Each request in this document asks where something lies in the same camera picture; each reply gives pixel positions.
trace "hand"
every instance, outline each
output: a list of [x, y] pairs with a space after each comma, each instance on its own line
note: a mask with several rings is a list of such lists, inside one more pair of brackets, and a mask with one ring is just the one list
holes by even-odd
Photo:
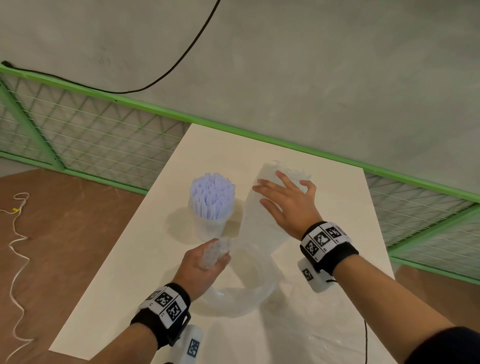
[[214, 243], [216, 240], [218, 239], [212, 239], [196, 248], [188, 250], [181, 261], [179, 270], [172, 280], [172, 283], [179, 284], [187, 291], [192, 302], [210, 288], [218, 275], [225, 269], [227, 264], [230, 263], [231, 256], [230, 253], [227, 253], [217, 261], [213, 268], [200, 268], [204, 250], [210, 243]]
[[308, 191], [303, 193], [285, 174], [275, 172], [285, 187], [267, 180], [258, 180], [258, 186], [253, 186], [255, 192], [267, 197], [260, 203], [273, 216], [276, 223], [285, 232], [301, 240], [307, 229], [313, 224], [323, 221], [315, 207], [315, 192], [317, 187], [311, 181], [300, 181]]

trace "table top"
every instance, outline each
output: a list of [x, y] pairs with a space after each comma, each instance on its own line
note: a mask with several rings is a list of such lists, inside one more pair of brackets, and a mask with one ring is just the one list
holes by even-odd
[[[145, 297], [173, 278], [185, 251], [202, 243], [187, 209], [194, 178], [224, 175], [236, 184], [241, 202], [263, 164], [272, 160], [311, 174], [323, 218], [338, 223], [363, 257], [393, 277], [362, 169], [191, 125], [50, 350], [91, 359], [128, 326]], [[234, 214], [230, 228], [240, 220]], [[338, 285], [319, 294], [311, 290], [297, 267], [298, 245], [291, 239], [272, 254], [282, 277], [257, 310], [229, 318], [212, 314], [199, 301], [192, 304], [191, 323], [204, 331], [197, 362], [365, 361], [363, 319]], [[237, 281], [227, 268], [216, 284]], [[167, 355], [168, 348], [159, 350], [153, 363], [164, 363]], [[372, 363], [394, 363], [370, 329], [368, 357]]]

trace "white cable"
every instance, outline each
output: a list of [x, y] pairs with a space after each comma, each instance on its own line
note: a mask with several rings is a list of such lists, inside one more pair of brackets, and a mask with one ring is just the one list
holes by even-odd
[[25, 204], [27, 203], [27, 200], [28, 198], [30, 197], [30, 194], [27, 193], [27, 192], [20, 192], [19, 194], [16, 194], [15, 196], [13, 196], [13, 198], [15, 200], [20, 200], [22, 203], [20, 204], [20, 207], [18, 209], [15, 209], [13, 212], [9, 212], [9, 211], [6, 211], [6, 210], [0, 210], [0, 211], [3, 211], [3, 212], [6, 212], [7, 214], [10, 214], [10, 215], [13, 215], [13, 214], [17, 214], [17, 216], [15, 216], [15, 218], [13, 219], [13, 232], [15, 233], [16, 236], [19, 236], [18, 239], [15, 239], [15, 240], [12, 240], [9, 244], [8, 244], [8, 247], [15, 253], [17, 254], [19, 257], [23, 258], [23, 259], [26, 259], [27, 261], [25, 262], [25, 264], [20, 268], [20, 270], [17, 272], [17, 274], [15, 274], [15, 277], [13, 277], [13, 280], [12, 280], [12, 284], [10, 285], [10, 299], [12, 300], [12, 302], [15, 304], [15, 306], [17, 306], [21, 311], [22, 311], [22, 315], [20, 316], [20, 318], [18, 319], [17, 323], [15, 324], [15, 326], [13, 327], [13, 337], [16, 338], [17, 340], [19, 341], [22, 341], [24, 342], [24, 344], [20, 347], [18, 347], [17, 349], [15, 349], [14, 351], [12, 351], [12, 353], [7, 357], [7, 359], [5, 360], [5, 364], [8, 362], [8, 360], [17, 352], [19, 351], [20, 349], [22, 349], [23, 347], [27, 346], [28, 344], [30, 344], [34, 339], [24, 339], [24, 338], [21, 338], [20, 336], [17, 335], [17, 326], [18, 324], [20, 323], [20, 321], [22, 320], [22, 318], [25, 316], [25, 309], [22, 307], [22, 305], [20, 305], [18, 303], [18, 301], [15, 299], [15, 297], [13, 296], [13, 285], [15, 283], [15, 280], [17, 279], [17, 277], [20, 275], [20, 273], [22, 272], [22, 270], [27, 266], [27, 264], [30, 262], [30, 258], [25, 256], [25, 255], [22, 255], [20, 254], [19, 252], [17, 252], [15, 250], [15, 248], [13, 247], [13, 244], [16, 243], [16, 242], [21, 242], [23, 240], [26, 240], [27, 237], [22, 235], [22, 234], [19, 234], [17, 233], [17, 229], [15, 227], [15, 221], [18, 219], [18, 217], [22, 214], [22, 209], [23, 207], [25, 206]]

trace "wrist strap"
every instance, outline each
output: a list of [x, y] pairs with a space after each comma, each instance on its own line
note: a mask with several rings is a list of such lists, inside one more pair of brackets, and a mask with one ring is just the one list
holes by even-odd
[[330, 275], [343, 259], [359, 253], [337, 224], [326, 221], [313, 224], [307, 229], [300, 250], [315, 271], [323, 269]]
[[130, 324], [147, 326], [156, 337], [158, 349], [173, 346], [190, 321], [189, 306], [188, 293], [178, 284], [169, 283], [147, 297]]

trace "mesh panel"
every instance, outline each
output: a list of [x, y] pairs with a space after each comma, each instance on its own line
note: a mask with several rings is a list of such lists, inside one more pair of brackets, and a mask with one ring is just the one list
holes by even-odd
[[480, 279], [480, 216], [396, 256]]
[[386, 246], [408, 238], [473, 204], [369, 173], [365, 177]]
[[0, 104], [0, 150], [47, 162], [42, 151], [36, 147], [35, 142], [23, 133], [20, 124], [14, 120], [5, 106]]
[[10, 87], [68, 169], [149, 189], [190, 124], [37, 82]]

